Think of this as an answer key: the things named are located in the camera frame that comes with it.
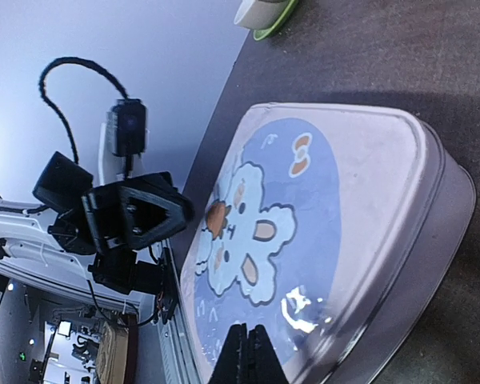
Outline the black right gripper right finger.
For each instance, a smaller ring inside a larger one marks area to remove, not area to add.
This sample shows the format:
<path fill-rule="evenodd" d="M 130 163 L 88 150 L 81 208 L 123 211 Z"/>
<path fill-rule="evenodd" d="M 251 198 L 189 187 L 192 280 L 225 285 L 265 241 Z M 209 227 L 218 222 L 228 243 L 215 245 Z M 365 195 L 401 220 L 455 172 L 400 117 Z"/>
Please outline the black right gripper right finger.
<path fill-rule="evenodd" d="M 247 382 L 252 384 L 288 384 L 270 337 L 263 325 L 256 325 L 248 333 Z"/>

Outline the white divided tin box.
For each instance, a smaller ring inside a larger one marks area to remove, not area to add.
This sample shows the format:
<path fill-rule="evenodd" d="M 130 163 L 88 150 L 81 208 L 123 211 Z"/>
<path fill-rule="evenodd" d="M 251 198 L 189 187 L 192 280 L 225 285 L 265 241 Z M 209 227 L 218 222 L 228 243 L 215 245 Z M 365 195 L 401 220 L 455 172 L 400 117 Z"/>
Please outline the white divided tin box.
<path fill-rule="evenodd" d="M 285 366 L 292 383 L 371 383 L 405 342 L 450 268 L 470 224 L 476 190 L 435 131 L 409 117 L 417 145 L 402 218 L 343 312 L 313 331 Z"/>

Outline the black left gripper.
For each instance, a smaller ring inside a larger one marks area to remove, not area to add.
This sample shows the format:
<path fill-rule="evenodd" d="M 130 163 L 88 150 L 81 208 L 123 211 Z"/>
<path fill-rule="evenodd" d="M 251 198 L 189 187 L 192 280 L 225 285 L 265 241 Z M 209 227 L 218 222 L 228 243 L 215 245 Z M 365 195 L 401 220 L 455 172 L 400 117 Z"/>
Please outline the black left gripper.
<path fill-rule="evenodd" d="M 42 172 L 34 196 L 58 214 L 48 229 L 66 252 L 93 255 L 95 283 L 120 294 L 159 294 L 162 265 L 137 260 L 138 250 L 188 224 L 188 198 L 167 171 L 94 188 L 93 177 L 59 152 Z"/>

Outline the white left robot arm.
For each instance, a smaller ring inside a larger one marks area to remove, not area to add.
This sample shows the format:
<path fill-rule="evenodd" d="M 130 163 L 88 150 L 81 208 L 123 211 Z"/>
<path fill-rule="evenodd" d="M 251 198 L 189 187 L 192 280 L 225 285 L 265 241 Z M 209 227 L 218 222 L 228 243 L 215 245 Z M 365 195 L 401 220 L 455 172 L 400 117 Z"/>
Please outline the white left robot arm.
<path fill-rule="evenodd" d="M 108 310 L 134 310 L 167 284 L 145 248 L 183 230 L 191 202 L 167 172 L 146 174 L 140 157 L 98 157 L 93 176 L 62 154 L 42 172 L 36 203 L 0 197 L 0 274 Z"/>

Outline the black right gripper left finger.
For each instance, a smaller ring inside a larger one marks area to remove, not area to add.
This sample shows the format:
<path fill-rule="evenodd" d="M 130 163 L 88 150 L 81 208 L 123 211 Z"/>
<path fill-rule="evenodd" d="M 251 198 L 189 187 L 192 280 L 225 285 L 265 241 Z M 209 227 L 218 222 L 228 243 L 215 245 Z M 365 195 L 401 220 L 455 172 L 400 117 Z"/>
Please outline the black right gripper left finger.
<path fill-rule="evenodd" d="M 232 325 L 210 377 L 210 384 L 248 383 L 247 347 L 246 324 Z"/>

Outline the bunny print tin lid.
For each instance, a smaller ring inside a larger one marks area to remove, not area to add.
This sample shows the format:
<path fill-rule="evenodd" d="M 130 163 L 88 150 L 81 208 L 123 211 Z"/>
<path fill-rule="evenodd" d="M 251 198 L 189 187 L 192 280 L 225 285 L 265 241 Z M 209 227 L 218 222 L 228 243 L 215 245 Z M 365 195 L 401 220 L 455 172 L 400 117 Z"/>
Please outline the bunny print tin lid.
<path fill-rule="evenodd" d="M 289 382 L 330 380 L 410 253 L 441 160 L 401 110 L 249 108 L 182 269 L 200 379 L 245 324 L 265 327 Z"/>

